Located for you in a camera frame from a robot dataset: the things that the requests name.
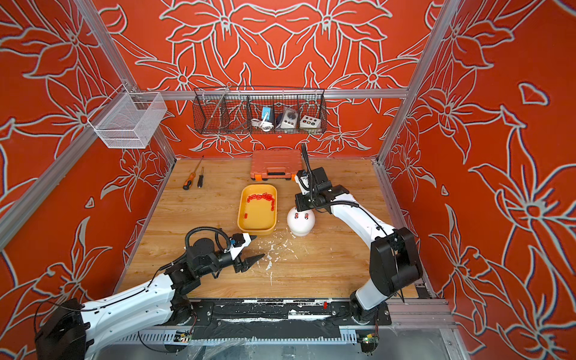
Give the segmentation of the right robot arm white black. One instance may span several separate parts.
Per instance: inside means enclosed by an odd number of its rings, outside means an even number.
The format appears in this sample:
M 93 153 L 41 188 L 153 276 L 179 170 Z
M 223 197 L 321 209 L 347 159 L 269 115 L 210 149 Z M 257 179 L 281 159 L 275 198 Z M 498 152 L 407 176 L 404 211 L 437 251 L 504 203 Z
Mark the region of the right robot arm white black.
M 343 221 L 367 245 L 369 279 L 350 297 L 356 313 L 361 316 L 372 311 L 422 278 L 415 234 L 378 219 L 344 186 L 333 185 L 322 167 L 313 169 L 306 145 L 301 146 L 301 156 L 304 169 L 294 177 L 300 192 L 286 221 L 294 236 L 303 237 L 314 227 L 314 212 L 325 212 Z

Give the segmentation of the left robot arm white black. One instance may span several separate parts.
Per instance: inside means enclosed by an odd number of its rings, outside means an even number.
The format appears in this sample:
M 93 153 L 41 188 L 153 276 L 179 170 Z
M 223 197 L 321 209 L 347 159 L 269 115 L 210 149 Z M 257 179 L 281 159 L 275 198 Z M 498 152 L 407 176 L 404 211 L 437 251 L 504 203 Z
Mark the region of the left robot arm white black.
M 227 235 L 219 228 L 199 226 L 184 237 L 184 253 L 162 265 L 151 280 L 94 301 L 51 301 L 54 312 L 34 327 L 37 358 L 89 359 L 148 327 L 186 323 L 194 315 L 188 295 L 202 277 L 217 278 L 227 267 L 246 272 L 262 259 L 242 258 L 255 239 L 247 232 Z

